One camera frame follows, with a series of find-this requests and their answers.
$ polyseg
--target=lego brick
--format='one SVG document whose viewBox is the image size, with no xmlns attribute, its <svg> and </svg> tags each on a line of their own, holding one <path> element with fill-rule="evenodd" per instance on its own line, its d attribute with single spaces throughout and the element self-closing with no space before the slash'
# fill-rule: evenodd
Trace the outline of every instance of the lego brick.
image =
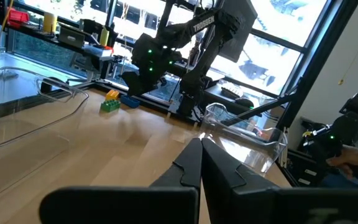
<svg viewBox="0 0 358 224">
<path fill-rule="evenodd" d="M 119 92 L 116 90 L 110 90 L 106 94 L 106 100 L 118 100 L 118 97 L 119 97 Z"/>
<path fill-rule="evenodd" d="M 106 100 L 100 105 L 100 109 L 105 112 L 112 112 L 119 109 L 121 103 L 117 100 Z"/>
<path fill-rule="evenodd" d="M 130 108 L 137 108 L 140 105 L 140 101 L 130 96 L 121 96 L 121 103 L 129 106 Z"/>
</svg>

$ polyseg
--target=blue lego brick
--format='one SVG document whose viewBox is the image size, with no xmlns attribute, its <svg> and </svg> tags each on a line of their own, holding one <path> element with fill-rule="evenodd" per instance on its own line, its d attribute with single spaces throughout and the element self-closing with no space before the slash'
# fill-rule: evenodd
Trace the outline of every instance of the blue lego brick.
<svg viewBox="0 0 358 224">
<path fill-rule="evenodd" d="M 130 108 L 138 108 L 140 101 L 130 96 L 121 96 L 121 103 L 129 106 Z"/>
<path fill-rule="evenodd" d="M 120 102 L 117 100 L 106 100 L 100 105 L 100 109 L 109 113 L 119 109 L 119 106 L 120 106 Z"/>
</svg>

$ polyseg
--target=transparent acrylic box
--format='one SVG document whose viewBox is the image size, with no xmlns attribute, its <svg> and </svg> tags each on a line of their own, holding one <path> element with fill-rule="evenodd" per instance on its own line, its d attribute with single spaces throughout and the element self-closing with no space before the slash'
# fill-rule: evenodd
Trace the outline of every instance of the transparent acrylic box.
<svg viewBox="0 0 358 224">
<path fill-rule="evenodd" d="M 256 173 L 265 175 L 287 147 L 287 137 L 277 128 L 260 129 L 239 119 L 226 126 L 224 121 L 232 118 L 222 104 L 207 106 L 199 137 L 211 139 Z"/>
<path fill-rule="evenodd" d="M 87 100 L 52 78 L 0 68 L 0 193 L 69 149 Z"/>
</svg>

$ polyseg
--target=person's hand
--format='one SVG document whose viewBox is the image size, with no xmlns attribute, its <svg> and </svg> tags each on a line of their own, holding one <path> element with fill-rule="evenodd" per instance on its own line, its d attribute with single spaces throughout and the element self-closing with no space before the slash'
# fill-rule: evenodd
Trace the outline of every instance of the person's hand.
<svg viewBox="0 0 358 224">
<path fill-rule="evenodd" d="M 353 171 L 347 164 L 358 166 L 358 148 L 344 146 L 341 156 L 327 159 L 327 163 L 330 166 L 340 168 L 348 179 L 352 179 Z"/>
</svg>

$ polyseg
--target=white wall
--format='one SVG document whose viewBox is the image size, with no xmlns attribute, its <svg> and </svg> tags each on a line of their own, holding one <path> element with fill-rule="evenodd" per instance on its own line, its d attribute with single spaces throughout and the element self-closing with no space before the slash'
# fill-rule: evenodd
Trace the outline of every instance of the white wall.
<svg viewBox="0 0 358 224">
<path fill-rule="evenodd" d="M 338 81 L 347 73 L 344 83 Z M 300 117 L 331 124 L 344 103 L 358 92 L 358 7 L 290 128 L 289 147 L 296 149 L 303 132 Z"/>
</svg>

